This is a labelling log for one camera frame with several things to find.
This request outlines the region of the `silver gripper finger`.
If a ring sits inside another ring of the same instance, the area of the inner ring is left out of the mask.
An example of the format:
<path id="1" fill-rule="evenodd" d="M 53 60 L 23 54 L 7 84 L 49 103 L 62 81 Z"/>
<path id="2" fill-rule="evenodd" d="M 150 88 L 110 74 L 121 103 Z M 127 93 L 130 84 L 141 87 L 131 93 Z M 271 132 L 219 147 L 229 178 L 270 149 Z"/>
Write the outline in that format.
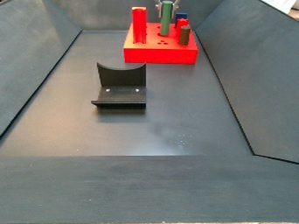
<path id="1" fill-rule="evenodd" d="M 155 8 L 158 9 L 158 17 L 162 17 L 162 7 L 163 7 L 163 2 L 162 0 L 154 0 L 155 1 Z"/>

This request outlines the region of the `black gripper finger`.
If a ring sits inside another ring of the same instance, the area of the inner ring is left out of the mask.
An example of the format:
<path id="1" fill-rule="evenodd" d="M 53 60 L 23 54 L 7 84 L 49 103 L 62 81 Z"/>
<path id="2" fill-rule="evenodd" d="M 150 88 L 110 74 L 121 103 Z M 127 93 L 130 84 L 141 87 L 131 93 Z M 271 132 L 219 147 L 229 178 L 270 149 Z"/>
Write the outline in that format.
<path id="1" fill-rule="evenodd" d="M 179 2 L 181 0 L 175 0 L 173 3 L 173 10 L 177 11 L 179 9 Z"/>

